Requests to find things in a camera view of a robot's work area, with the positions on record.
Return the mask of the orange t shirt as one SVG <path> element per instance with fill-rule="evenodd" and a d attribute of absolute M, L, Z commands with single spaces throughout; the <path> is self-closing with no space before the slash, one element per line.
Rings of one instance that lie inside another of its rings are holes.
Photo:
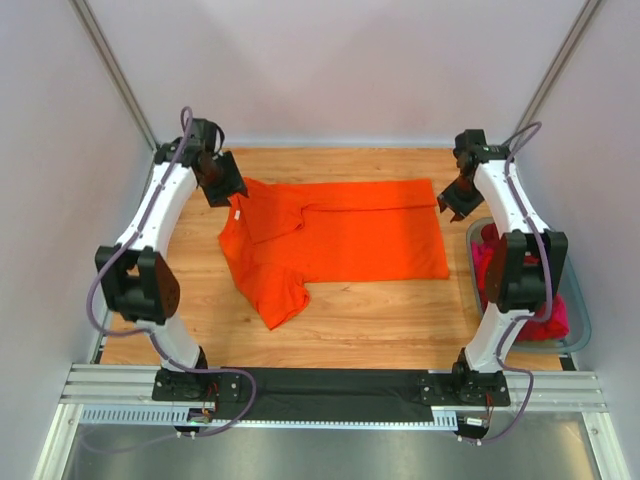
<path fill-rule="evenodd" d="M 237 289 L 270 330 L 309 305 L 309 283 L 449 276 L 428 179 L 245 183 L 218 239 Z"/>

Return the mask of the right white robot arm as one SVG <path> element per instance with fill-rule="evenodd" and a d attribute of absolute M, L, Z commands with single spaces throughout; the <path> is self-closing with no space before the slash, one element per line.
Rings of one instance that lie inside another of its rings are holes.
<path fill-rule="evenodd" d="M 453 155 L 459 174 L 437 197 L 454 222 L 486 203 L 498 242 L 484 276 L 487 307 L 478 330 L 464 348 L 469 370 L 489 374 L 506 368 L 505 359 L 528 322 L 551 317 L 562 276 L 568 239 L 535 212 L 520 184 L 515 154 L 539 131 L 535 122 L 499 145 L 481 129 L 455 138 Z"/>

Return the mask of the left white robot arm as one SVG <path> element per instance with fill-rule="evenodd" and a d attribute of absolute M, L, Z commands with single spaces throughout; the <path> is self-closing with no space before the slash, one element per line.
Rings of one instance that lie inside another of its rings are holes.
<path fill-rule="evenodd" d="M 206 372 L 206 357 L 178 314 L 181 289 L 167 262 L 169 242 L 193 192 L 201 190 L 218 208 L 248 189 L 215 122 L 190 108 L 180 122 L 182 135 L 155 152 L 150 185 L 128 227 L 114 245 L 97 249 L 87 298 L 102 293 L 108 309 L 133 324 L 129 335 L 150 339 L 163 368 L 193 374 Z"/>

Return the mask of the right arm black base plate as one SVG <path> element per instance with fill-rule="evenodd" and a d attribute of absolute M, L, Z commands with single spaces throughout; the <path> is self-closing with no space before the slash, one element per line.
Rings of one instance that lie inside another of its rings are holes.
<path fill-rule="evenodd" d="M 468 374 L 423 373 L 418 377 L 421 400 L 430 406 L 488 405 L 507 407 L 511 399 L 502 372 Z"/>

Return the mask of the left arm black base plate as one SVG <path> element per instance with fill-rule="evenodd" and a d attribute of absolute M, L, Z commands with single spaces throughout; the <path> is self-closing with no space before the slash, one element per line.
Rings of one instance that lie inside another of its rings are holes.
<path fill-rule="evenodd" d="M 151 398 L 154 401 L 247 401 L 250 381 L 238 373 L 193 374 L 161 368 L 156 372 Z"/>

